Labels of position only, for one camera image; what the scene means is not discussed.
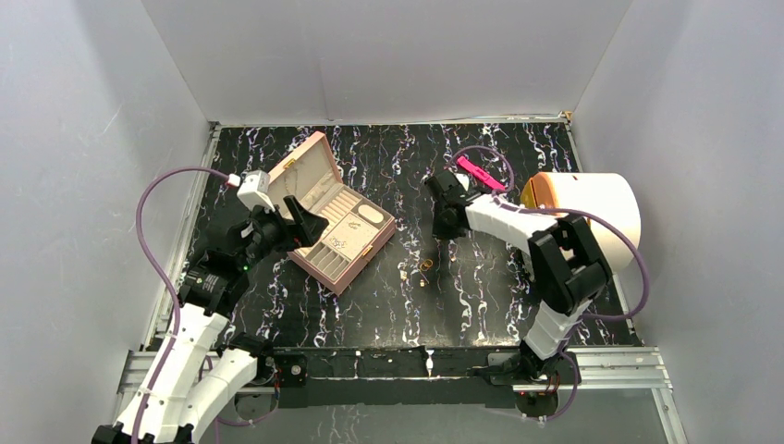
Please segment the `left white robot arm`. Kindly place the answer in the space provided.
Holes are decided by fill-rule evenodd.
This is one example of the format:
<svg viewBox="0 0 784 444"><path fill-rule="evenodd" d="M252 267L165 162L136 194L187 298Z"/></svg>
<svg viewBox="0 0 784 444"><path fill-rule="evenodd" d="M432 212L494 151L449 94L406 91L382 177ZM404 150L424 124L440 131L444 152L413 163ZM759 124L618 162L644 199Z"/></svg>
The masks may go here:
<svg viewBox="0 0 784 444"><path fill-rule="evenodd" d="M218 365L199 373L218 334L250 285L250 271L267 255L313 246L328 226L292 195L278 206L255 206L227 229L215 248L204 248L187 269L176 297L166 342L133 399L94 443L196 443L226 404L248 383L264 385L276 373L272 345L246 333L219 348Z"/></svg>

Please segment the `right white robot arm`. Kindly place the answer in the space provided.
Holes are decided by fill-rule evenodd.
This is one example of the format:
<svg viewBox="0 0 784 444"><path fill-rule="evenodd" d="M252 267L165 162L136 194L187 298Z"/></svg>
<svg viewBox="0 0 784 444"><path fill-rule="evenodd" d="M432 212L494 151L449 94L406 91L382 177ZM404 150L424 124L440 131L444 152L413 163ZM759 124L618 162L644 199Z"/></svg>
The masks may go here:
<svg viewBox="0 0 784 444"><path fill-rule="evenodd" d="M466 188L448 170L424 184L434 202L434 238L454 240L476 231L518 248L540 298L518 351L472 374L495 385L546 382L565 358L565 348L583 313L612 277L586 219L564 211L526 208L509 203L495 191Z"/></svg>

